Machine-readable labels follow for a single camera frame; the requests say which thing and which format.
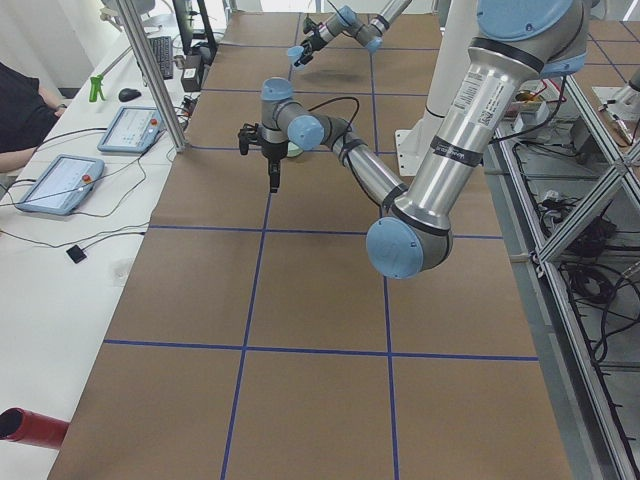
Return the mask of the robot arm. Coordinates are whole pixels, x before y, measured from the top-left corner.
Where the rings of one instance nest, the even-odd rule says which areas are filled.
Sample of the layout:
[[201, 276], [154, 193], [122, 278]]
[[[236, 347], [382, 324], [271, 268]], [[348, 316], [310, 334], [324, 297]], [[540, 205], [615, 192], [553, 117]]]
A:
[[279, 186], [290, 145], [305, 151], [325, 146], [383, 210], [366, 236], [376, 270], [405, 279], [438, 266], [452, 248], [450, 211], [518, 89], [583, 66], [590, 10], [587, 1], [453, 2], [439, 52], [455, 72], [446, 88], [450, 99], [438, 130], [420, 145], [422, 160], [410, 184], [349, 121], [308, 111], [288, 80], [267, 79], [255, 141], [268, 161], [271, 188]]
[[315, 22], [306, 17], [303, 22], [303, 41], [287, 50], [287, 57], [294, 69], [301, 69], [313, 60], [314, 54], [323, 50], [340, 35], [354, 39], [369, 53], [375, 53], [383, 43], [383, 36], [391, 24], [406, 10], [410, 1], [389, 1], [372, 20], [363, 22], [348, 6], [336, 9], [326, 20]]

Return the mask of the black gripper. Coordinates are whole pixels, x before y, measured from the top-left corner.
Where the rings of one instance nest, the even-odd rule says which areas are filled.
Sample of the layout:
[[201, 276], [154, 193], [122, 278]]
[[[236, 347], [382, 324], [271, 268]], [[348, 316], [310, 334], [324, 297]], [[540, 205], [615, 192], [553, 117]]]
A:
[[281, 180], [281, 160], [287, 156], [287, 142], [272, 143], [264, 141], [261, 153], [268, 159], [269, 191], [278, 192]]
[[[306, 37], [302, 43], [302, 47], [308, 52], [317, 52], [322, 50], [326, 46], [326, 41], [321, 37], [319, 32], [313, 32]], [[294, 63], [295, 68], [304, 68], [308, 63], [313, 60], [313, 55], [309, 53], [303, 53]]]

